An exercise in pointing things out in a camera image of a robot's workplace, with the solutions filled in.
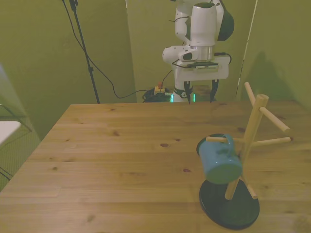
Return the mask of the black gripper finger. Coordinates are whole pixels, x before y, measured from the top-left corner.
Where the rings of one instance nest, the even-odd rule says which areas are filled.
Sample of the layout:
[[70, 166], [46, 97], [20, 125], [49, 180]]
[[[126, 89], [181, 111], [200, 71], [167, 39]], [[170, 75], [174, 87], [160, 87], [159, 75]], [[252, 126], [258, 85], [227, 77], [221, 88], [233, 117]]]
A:
[[213, 102], [218, 90], [219, 80], [212, 80], [212, 88], [210, 91], [210, 102]]
[[191, 86], [191, 82], [190, 81], [184, 82], [184, 90], [185, 90], [185, 93], [186, 93], [186, 97], [187, 97], [188, 103], [190, 104], [191, 103], [191, 94], [192, 94], [192, 91], [193, 91], [193, 88]]

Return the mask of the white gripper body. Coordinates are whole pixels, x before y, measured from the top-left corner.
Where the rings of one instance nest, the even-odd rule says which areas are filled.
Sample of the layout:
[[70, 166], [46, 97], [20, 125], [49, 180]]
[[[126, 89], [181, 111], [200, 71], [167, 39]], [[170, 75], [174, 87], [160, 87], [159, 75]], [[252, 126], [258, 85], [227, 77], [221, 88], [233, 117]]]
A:
[[217, 63], [217, 65], [183, 68], [189, 63], [178, 61], [174, 65], [175, 80], [190, 82], [227, 79], [229, 76], [229, 56], [215, 56], [212, 62]]

